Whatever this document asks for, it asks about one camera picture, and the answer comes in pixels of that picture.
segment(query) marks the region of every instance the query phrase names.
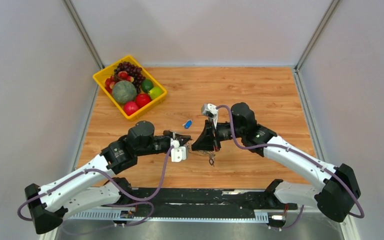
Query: green fruit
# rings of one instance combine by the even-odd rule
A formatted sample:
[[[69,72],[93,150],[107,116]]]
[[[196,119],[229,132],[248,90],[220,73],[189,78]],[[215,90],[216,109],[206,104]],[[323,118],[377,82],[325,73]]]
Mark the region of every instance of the green fruit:
[[[140,85],[140,87],[142,88],[142,91],[144,91],[145,93],[148,93],[154,87],[154,85],[151,80],[145,79],[142,81],[142,84]]]
[[[163,94],[163,90],[160,87],[156,86],[156,87],[153,87],[151,90],[149,90],[148,94],[151,97],[151,99],[154,100],[158,98],[158,96]]]
[[[129,81],[119,81],[112,88],[112,97],[119,104],[134,101],[136,95],[135,85]]]

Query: bunch of grapes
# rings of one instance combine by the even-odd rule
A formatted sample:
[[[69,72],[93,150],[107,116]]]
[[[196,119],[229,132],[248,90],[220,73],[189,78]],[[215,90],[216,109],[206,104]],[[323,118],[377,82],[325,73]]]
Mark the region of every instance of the bunch of grapes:
[[[118,67],[114,69],[114,75],[117,76],[119,72],[126,71],[129,76],[134,78],[132,82],[136,88],[136,92],[139,94],[141,92],[141,83],[145,80],[145,77],[142,75],[142,68],[131,64],[128,61],[124,61],[118,64]]]

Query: cantaloupe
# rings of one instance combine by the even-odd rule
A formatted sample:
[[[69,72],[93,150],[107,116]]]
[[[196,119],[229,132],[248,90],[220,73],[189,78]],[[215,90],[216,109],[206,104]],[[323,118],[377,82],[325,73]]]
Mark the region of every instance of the cantaloupe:
[[[126,104],[127,102],[134,101],[137,92],[133,83],[129,81],[119,81],[112,88],[112,97],[119,104]]]

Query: yellow plastic bin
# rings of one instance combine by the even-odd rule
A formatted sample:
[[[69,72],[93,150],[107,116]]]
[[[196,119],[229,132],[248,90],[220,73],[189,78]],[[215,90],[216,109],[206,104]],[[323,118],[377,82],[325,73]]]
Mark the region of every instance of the yellow plastic bin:
[[[119,104],[118,102],[116,102],[116,100],[114,100],[113,96],[105,89],[105,80],[107,80],[107,78],[109,78],[111,75],[114,75],[114,70],[118,67],[119,63],[121,63],[121,62],[129,62],[129,63],[131,63],[131,64],[133,64],[133,65],[135,65],[135,66],[137,66],[139,68],[142,68],[142,72],[141,72],[142,75],[145,78],[151,80],[154,87],[160,87],[162,89],[162,94],[160,96],[158,96],[157,98],[155,98],[154,100],[152,100],[147,105],[145,105],[144,107],[140,108],[139,110],[137,110],[135,113],[133,113],[130,116],[128,116],[125,113],[125,111],[123,111],[123,105]],[[93,75],[93,79],[95,79],[96,83],[98,83],[100,88],[106,93],[106,95],[109,97],[109,99],[111,99],[111,101],[115,104],[115,106],[118,108],[118,110],[120,110],[120,112],[124,115],[124,117],[126,119],[130,120],[130,121],[134,121],[134,120],[138,119],[140,116],[144,115],[150,109],[152,109],[156,105],[162,103],[166,99],[166,97],[167,97],[167,90],[157,80],[155,80],[155,78],[153,76],[151,76],[151,74],[149,72],[147,72],[145,70],[145,68],[143,68],[130,55],[127,55],[127,56],[123,57],[122,59],[114,62],[112,65],[107,66],[106,68],[104,68],[104,69],[100,70],[99,72],[95,73]]]

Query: wooden table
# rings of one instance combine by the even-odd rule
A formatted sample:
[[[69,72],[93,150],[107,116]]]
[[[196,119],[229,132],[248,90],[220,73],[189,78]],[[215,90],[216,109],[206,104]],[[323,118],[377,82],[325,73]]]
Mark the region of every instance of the wooden table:
[[[155,135],[163,130],[191,135],[201,134],[206,117],[204,103],[232,106],[245,102],[255,112],[257,121],[277,132],[289,143],[314,156],[308,127],[301,108],[292,72],[285,67],[148,67],[147,70],[168,91],[167,99],[140,120],[155,126]],[[228,121],[221,109],[219,122]],[[193,120],[184,129],[188,119]],[[78,167],[127,134],[136,121],[128,121],[100,90],[85,137]],[[215,166],[208,157],[190,154],[182,162],[170,162],[163,187],[264,189],[273,179],[306,183],[298,174],[268,158],[237,148],[233,141],[223,141],[216,153]],[[156,187],[160,181],[164,154],[141,156],[136,166],[118,176],[133,187]]]

